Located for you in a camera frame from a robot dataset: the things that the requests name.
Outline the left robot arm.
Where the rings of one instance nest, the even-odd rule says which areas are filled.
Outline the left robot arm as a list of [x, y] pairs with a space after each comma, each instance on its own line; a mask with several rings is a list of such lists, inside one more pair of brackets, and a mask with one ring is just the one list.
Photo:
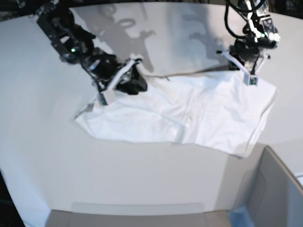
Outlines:
[[[242, 35], [235, 34], [228, 24], [230, 8], [246, 22]], [[280, 43], [281, 37], [269, 13], [266, 0], [239, 0], [237, 6], [227, 0], [224, 24], [228, 33], [235, 38], [234, 44], [229, 47], [230, 55], [251, 74], [256, 73], [258, 61], [265, 58], [265, 51], [277, 48]]]

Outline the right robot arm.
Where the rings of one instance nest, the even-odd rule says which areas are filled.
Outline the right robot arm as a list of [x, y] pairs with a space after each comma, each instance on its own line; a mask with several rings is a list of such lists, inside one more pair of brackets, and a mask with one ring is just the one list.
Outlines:
[[61, 2], [46, 1], [35, 12], [37, 24], [67, 64], [79, 64], [90, 76], [93, 86], [102, 94], [117, 90], [129, 95], [146, 92], [148, 85], [137, 65], [142, 59], [124, 61], [95, 47], [96, 36], [75, 23], [71, 10]]

